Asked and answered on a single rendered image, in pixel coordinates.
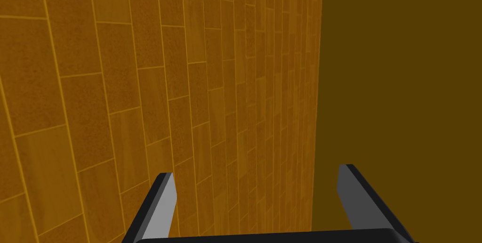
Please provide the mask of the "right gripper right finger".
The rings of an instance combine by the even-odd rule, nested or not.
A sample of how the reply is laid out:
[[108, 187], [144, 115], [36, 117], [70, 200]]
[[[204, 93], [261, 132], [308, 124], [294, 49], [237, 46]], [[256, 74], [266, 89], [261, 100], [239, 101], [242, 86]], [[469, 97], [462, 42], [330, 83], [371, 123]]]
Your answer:
[[388, 229], [394, 232], [398, 242], [414, 241], [404, 225], [353, 164], [339, 166], [337, 193], [352, 229]]

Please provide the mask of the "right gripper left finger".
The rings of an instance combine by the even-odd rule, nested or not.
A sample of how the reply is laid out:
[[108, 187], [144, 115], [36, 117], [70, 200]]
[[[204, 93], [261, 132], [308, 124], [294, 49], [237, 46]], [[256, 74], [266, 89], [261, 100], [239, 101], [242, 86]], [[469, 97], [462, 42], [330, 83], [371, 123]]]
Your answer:
[[174, 174], [160, 173], [121, 243], [163, 243], [169, 236], [176, 202]]

